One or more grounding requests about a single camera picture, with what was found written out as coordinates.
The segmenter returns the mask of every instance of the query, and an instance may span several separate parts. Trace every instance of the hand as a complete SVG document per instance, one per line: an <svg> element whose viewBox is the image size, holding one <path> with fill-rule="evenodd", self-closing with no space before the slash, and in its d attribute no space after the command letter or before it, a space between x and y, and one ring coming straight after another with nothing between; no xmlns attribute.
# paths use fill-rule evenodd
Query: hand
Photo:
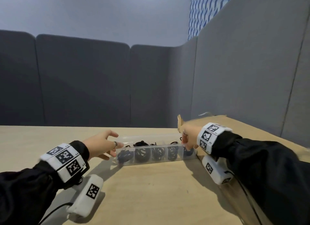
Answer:
<svg viewBox="0 0 310 225"><path fill-rule="evenodd" d="M104 153L107 153L111 155L112 157L116 157L115 153L115 143L108 140L108 137L118 137L118 134L113 132L112 130L107 130L103 133L96 134L84 141L82 141L89 151L89 159L93 157L99 157L103 160L109 160L110 157L104 155ZM117 142L118 149L122 148L124 146L123 143Z"/></svg>
<svg viewBox="0 0 310 225"><path fill-rule="evenodd" d="M182 133L182 144L186 144L185 147L187 150L192 148L198 148L197 145L197 136L201 131L202 126L186 125L184 124L183 133Z"/></svg>

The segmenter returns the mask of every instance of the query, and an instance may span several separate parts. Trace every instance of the black jacket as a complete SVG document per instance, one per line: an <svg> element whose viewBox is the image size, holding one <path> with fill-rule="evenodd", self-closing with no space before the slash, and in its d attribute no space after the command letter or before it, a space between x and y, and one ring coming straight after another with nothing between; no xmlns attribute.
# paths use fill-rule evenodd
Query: black jacket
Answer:
<svg viewBox="0 0 310 225"><path fill-rule="evenodd" d="M227 158L231 171L274 225L310 224L310 164L278 142L235 136L226 144L214 144L212 154ZM88 160L86 146L79 146ZM41 164L0 173L1 225L37 225L42 219L62 185L58 175Z"/></svg>

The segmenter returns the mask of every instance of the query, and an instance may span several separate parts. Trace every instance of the blue geometric pattern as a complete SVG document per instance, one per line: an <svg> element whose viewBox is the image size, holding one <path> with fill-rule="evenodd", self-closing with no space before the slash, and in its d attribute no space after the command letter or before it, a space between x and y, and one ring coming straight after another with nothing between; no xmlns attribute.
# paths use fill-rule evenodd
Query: blue geometric pattern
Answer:
<svg viewBox="0 0 310 225"><path fill-rule="evenodd" d="M229 0L191 0L188 39L197 36L200 30L228 1Z"/></svg>

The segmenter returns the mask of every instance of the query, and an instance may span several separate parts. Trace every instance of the clear plastic organizer box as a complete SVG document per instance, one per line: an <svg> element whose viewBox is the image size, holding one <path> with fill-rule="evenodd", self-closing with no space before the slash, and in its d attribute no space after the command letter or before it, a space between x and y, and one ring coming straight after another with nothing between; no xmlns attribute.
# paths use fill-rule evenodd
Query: clear plastic organizer box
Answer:
<svg viewBox="0 0 310 225"><path fill-rule="evenodd" d="M180 134L118 137L124 147L116 149L119 165L137 165L196 158L196 149L187 151Z"/></svg>

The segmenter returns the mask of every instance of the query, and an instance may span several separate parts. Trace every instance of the dark gray panel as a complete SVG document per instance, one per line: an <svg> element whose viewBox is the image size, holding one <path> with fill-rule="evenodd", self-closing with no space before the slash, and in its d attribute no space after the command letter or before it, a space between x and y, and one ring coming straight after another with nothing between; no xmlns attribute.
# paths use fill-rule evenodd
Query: dark gray panel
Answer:
<svg viewBox="0 0 310 225"><path fill-rule="evenodd" d="M168 72L171 47L130 49L131 126L168 126Z"/></svg>
<svg viewBox="0 0 310 225"><path fill-rule="evenodd" d="M193 37L184 45L171 49L168 77L169 128L177 127L179 114L185 121L191 119L196 47L197 37Z"/></svg>
<svg viewBox="0 0 310 225"><path fill-rule="evenodd" d="M44 125L35 38L0 30L0 125Z"/></svg>
<svg viewBox="0 0 310 225"><path fill-rule="evenodd" d="M281 137L310 148L310 21L303 40Z"/></svg>
<svg viewBox="0 0 310 225"><path fill-rule="evenodd" d="M129 51L124 43L38 35L47 124L129 126Z"/></svg>
<svg viewBox="0 0 310 225"><path fill-rule="evenodd" d="M280 135L310 0L230 0L200 32L192 118L210 111Z"/></svg>

